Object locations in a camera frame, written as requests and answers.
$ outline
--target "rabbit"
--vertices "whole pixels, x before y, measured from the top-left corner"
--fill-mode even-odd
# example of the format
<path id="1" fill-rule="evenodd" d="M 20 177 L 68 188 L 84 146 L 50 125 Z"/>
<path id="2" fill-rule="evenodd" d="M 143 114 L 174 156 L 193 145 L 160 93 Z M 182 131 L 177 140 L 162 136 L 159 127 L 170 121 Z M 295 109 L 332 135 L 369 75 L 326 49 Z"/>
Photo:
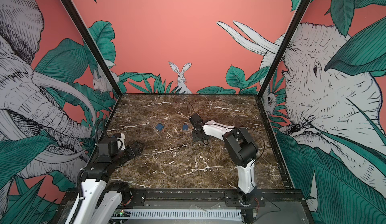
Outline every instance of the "rabbit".
<path id="1" fill-rule="evenodd" d="M 107 67 L 110 69 L 111 67 L 115 66 L 115 64 L 109 60 L 105 59 L 105 63 Z M 115 72 L 111 72 L 111 75 L 113 76 L 114 80 L 116 82 L 119 82 L 119 77 L 116 75 Z M 113 91 L 113 87 L 111 86 L 110 82 L 107 80 L 107 77 L 105 76 L 105 73 L 103 72 L 102 68 L 98 65 L 98 72 L 94 70 L 93 72 L 93 84 L 94 84 L 94 90 L 100 90 L 100 92 L 106 92 L 106 91 Z"/>
<path id="2" fill-rule="evenodd" d="M 169 62 L 169 65 L 171 67 L 171 69 L 173 71 L 175 71 L 177 74 L 178 74 L 178 78 L 177 78 L 177 88 L 176 90 L 178 89 L 181 89 L 179 91 L 179 93 L 192 93 L 188 87 L 185 85 L 185 77 L 184 77 L 184 72 L 186 72 L 186 70 L 188 70 L 190 68 L 190 66 L 192 65 L 190 62 L 188 62 L 187 64 L 184 65 L 184 67 L 182 68 L 182 71 L 180 72 L 180 70 L 178 69 L 178 67 L 176 66 L 176 64 L 172 63 L 172 62 Z"/>

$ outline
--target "blue padlock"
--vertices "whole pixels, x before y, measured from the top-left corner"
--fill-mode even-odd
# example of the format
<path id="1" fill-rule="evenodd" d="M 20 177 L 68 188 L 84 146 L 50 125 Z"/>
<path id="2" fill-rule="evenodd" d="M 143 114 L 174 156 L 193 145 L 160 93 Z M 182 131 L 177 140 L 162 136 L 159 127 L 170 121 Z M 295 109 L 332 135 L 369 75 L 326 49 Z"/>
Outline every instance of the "blue padlock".
<path id="1" fill-rule="evenodd" d="M 184 125 L 182 125 L 182 130 L 189 130 L 189 126 L 187 122 L 185 122 Z"/>
<path id="2" fill-rule="evenodd" d="M 164 129 L 164 126 L 161 123 L 159 123 L 159 124 L 157 124 L 156 129 L 158 131 L 162 131 Z"/>

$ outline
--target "rabbit ear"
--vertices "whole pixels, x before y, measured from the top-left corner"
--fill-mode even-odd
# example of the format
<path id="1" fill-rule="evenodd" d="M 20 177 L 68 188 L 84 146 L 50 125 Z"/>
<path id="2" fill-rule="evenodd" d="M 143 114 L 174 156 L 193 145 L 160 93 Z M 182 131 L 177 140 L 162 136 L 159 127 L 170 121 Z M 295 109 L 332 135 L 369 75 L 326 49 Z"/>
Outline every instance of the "rabbit ear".
<path id="1" fill-rule="evenodd" d="M 186 70 L 188 70 L 190 68 L 190 66 L 192 66 L 192 64 L 190 62 L 185 64 L 184 67 L 182 68 L 182 72 L 185 72 Z"/>
<path id="2" fill-rule="evenodd" d="M 174 63 L 172 63 L 172 62 L 169 62 L 169 65 L 170 65 L 170 67 L 171 67 L 171 69 L 172 69 L 173 71 L 175 71 L 176 73 L 180 73 L 180 70 L 178 69 L 178 67 L 177 67 L 176 64 L 174 64 Z"/>
<path id="3" fill-rule="evenodd" d="M 94 78 L 98 78 L 98 73 L 97 73 L 97 71 L 95 69 L 94 69 L 93 76 L 94 76 Z"/>

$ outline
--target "brown marble surface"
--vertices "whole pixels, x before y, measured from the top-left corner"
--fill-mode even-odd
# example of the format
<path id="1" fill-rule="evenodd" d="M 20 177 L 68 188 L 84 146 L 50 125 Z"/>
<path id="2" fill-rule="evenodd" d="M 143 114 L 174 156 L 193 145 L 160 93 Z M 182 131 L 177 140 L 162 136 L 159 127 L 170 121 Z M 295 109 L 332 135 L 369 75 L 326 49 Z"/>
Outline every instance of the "brown marble surface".
<path id="1" fill-rule="evenodd" d="M 255 163 L 258 188 L 281 189 L 283 182 L 253 96 L 124 95 L 108 133 L 124 133 L 126 141 L 145 144 L 141 155 L 118 168 L 111 180 L 123 180 L 132 188 L 235 188 L 238 177 L 224 142 L 210 138 L 209 145 L 193 142 L 186 106 L 191 103 L 201 118 L 225 125 L 243 124 L 263 137 L 266 149 Z M 162 131 L 155 129 L 158 123 Z M 263 150 L 263 141 L 249 133 Z"/>

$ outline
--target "rabbit face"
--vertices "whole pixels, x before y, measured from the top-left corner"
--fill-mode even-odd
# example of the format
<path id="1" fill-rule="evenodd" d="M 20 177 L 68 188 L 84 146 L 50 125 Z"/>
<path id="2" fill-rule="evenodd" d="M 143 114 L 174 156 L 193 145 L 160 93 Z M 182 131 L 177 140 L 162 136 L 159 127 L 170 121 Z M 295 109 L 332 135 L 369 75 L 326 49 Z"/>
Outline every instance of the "rabbit face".
<path id="1" fill-rule="evenodd" d="M 170 65 L 171 69 L 178 74 L 177 81 L 178 82 L 185 82 L 186 79 L 184 77 L 184 72 L 186 72 L 186 70 L 188 70 L 192 64 L 190 62 L 185 64 L 184 67 L 182 68 L 181 72 L 180 72 L 179 68 L 176 66 L 176 64 L 169 62 L 169 65 Z"/>

